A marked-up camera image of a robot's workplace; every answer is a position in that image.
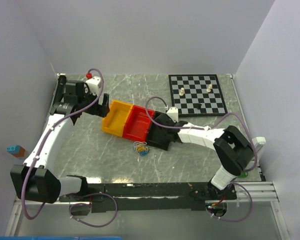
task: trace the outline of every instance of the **gray marble surface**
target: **gray marble surface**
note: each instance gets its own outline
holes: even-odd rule
[[[83,79],[84,75],[68,75],[70,80]],[[231,79],[218,75],[227,110],[242,115]],[[104,93],[113,99],[145,106],[152,96],[160,96],[171,106],[168,75],[105,75]],[[164,105],[154,100],[151,109],[164,112]],[[180,118],[195,125],[213,125],[220,117]],[[164,151],[149,147],[146,156],[138,156],[133,142],[101,131],[102,118],[82,114],[65,139],[57,156],[54,174],[85,176],[89,183],[168,183],[207,182],[221,166],[215,151],[190,143],[171,143]],[[244,132],[240,122],[229,116],[220,125],[234,125]],[[260,181],[255,169],[239,181]]]

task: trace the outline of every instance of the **white chess piece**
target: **white chess piece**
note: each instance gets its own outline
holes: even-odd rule
[[[185,94],[185,89],[182,87],[179,91],[179,95],[183,96]]]

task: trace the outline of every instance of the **red tray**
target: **red tray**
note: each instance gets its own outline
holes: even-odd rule
[[[155,115],[155,111],[149,110],[151,117]],[[141,106],[133,105],[132,110],[127,118],[122,137],[135,142],[145,142],[151,120],[146,114],[146,109]]]

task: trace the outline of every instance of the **yellow tray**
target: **yellow tray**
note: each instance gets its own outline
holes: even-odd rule
[[[102,119],[101,130],[105,133],[122,137],[132,107],[132,104],[113,100],[110,105],[110,112]]]

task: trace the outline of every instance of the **blue block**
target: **blue block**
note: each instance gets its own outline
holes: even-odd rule
[[[10,154],[18,154],[20,152],[20,145],[8,146],[6,151]]]
[[[36,236],[0,236],[0,240],[36,240]]]
[[[121,240],[120,236],[0,236],[0,240]]]

